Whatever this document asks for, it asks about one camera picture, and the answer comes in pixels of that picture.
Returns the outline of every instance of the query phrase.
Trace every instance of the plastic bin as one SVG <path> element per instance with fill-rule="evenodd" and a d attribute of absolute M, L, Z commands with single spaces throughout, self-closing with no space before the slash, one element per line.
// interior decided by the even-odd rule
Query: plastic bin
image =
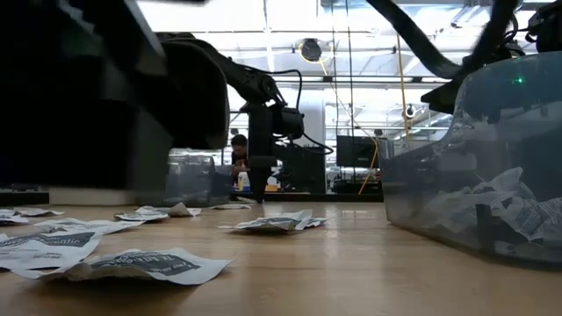
<path fill-rule="evenodd" d="M 470 75 L 441 140 L 396 145 L 379 142 L 394 225 L 506 262 L 562 268 L 562 53 Z"/>
<path fill-rule="evenodd" d="M 139 205 L 209 207 L 228 202 L 232 188 L 232 166 L 215 166 L 212 157 L 171 154 L 165 192 L 143 193 Z"/>

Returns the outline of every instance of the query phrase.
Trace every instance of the man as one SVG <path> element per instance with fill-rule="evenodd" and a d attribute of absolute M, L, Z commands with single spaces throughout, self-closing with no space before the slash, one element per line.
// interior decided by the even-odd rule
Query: man
<path fill-rule="evenodd" d="M 246 136 L 238 134 L 230 140 L 232 146 L 232 165 L 234 166 L 234 180 L 238 178 L 241 171 L 246 171 L 248 160 L 248 139 Z"/>

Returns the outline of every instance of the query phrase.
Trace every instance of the newspaper piece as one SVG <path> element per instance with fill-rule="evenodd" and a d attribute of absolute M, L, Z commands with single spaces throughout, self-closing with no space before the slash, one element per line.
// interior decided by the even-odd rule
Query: newspaper piece
<path fill-rule="evenodd" d="M 46 233 L 57 231 L 67 232 L 100 232 L 102 234 L 116 233 L 118 231 L 142 225 L 143 221 L 111 221 L 111 220 L 92 220 L 83 221 L 80 219 L 57 219 L 46 220 L 35 224 Z"/>
<path fill-rule="evenodd" d="M 318 226 L 323 226 L 324 224 L 326 224 L 327 221 L 329 221 L 331 219 L 325 219 L 325 218 L 310 218 L 308 220 L 308 223 L 306 223 L 306 228 L 312 228 L 312 227 L 318 227 Z"/>
<path fill-rule="evenodd" d="M 514 192 L 489 191 L 481 194 L 465 193 L 438 194 L 426 206 L 429 218 L 423 226 L 430 228 L 441 224 L 453 233 L 460 233 L 469 226 L 476 226 L 476 205 L 490 205 L 491 208 L 514 196 Z"/>
<path fill-rule="evenodd" d="M 504 171 L 492 181 L 480 183 L 474 187 L 474 193 L 483 193 L 487 191 L 513 191 L 514 196 L 519 198 L 535 199 L 535 195 L 525 183 L 521 182 L 523 169 L 521 167 Z"/>
<path fill-rule="evenodd" d="M 216 205 L 211 207 L 212 210 L 251 210 L 249 205 L 241 204 L 226 204 L 226 205 Z"/>
<path fill-rule="evenodd" d="M 181 248 L 158 251 L 131 249 L 116 255 L 104 255 L 52 272 L 15 269 L 12 272 L 31 279 L 70 281 L 103 277 L 134 277 L 168 281 L 181 285 L 199 285 L 216 277 L 232 260 L 205 259 Z"/>
<path fill-rule="evenodd" d="M 116 219 L 130 220 L 130 221 L 157 221 L 169 218 L 165 212 L 132 212 L 132 213 L 117 213 L 113 215 Z"/>
<path fill-rule="evenodd" d="M 21 216 L 60 216 L 64 214 L 64 212 L 57 212 L 52 210 L 43 210 L 41 208 L 36 207 L 14 207 L 14 211 L 21 215 Z"/>
<path fill-rule="evenodd" d="M 501 219 L 527 240 L 533 241 L 544 237 L 543 223 L 549 215 L 535 200 L 513 197 L 504 208 Z"/>
<path fill-rule="evenodd" d="M 135 212 L 143 213 L 143 214 L 152 213 L 152 212 L 165 212 L 170 217 L 187 217 L 187 216 L 196 217 L 201 213 L 201 209 L 186 207 L 184 203 L 180 202 L 174 205 L 173 207 L 142 206 Z"/>
<path fill-rule="evenodd" d="M 247 197 L 237 197 L 238 202 L 246 203 L 246 204 L 256 204 L 257 201 Z"/>
<path fill-rule="evenodd" d="M 556 247 L 562 246 L 562 198 L 557 197 L 538 204 L 547 215 L 543 227 L 544 243 Z"/>
<path fill-rule="evenodd" d="M 8 215 L 8 214 L 10 214 L 10 213 L 9 212 L 0 212 L 0 226 L 9 226 L 9 225 L 29 223 L 29 219 L 24 219 L 19 215 L 13 215 L 14 211 L 12 211 L 12 215 Z"/>
<path fill-rule="evenodd" d="M 80 262 L 101 241 L 100 232 L 36 233 L 0 242 L 0 268 L 60 268 Z"/>
<path fill-rule="evenodd" d="M 0 210 L 0 215 L 14 216 L 14 215 L 16 215 L 16 211 L 14 211 L 14 210 Z"/>
<path fill-rule="evenodd" d="M 219 228 L 263 232 L 303 230 L 306 228 L 312 214 L 312 210 L 287 212 L 276 215 L 275 217 L 258 218 L 249 222 L 242 222 L 236 226 L 219 226 Z"/>

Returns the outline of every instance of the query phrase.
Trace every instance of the bottle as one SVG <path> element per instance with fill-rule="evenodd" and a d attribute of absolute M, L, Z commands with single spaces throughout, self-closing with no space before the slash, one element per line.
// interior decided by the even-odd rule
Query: bottle
<path fill-rule="evenodd" d="M 238 174 L 238 191 L 249 191 L 249 177 L 246 171 L 241 171 Z"/>

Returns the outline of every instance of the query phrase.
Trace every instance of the wooden table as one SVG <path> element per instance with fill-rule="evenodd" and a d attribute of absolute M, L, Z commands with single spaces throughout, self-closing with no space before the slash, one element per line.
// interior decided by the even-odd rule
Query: wooden table
<path fill-rule="evenodd" d="M 326 227 L 286 236 L 215 228 L 313 208 Z M 63 217 L 112 219 L 116 208 Z M 32 219 L 39 222 L 44 219 Z M 33 232 L 33 226 L 0 233 Z M 560 315 L 562 275 L 505 267 L 389 226 L 378 204 L 266 204 L 208 211 L 104 236 L 93 255 L 181 247 L 235 259 L 199 287 L 105 280 L 42 283 L 0 273 L 0 314 L 16 315 Z"/>

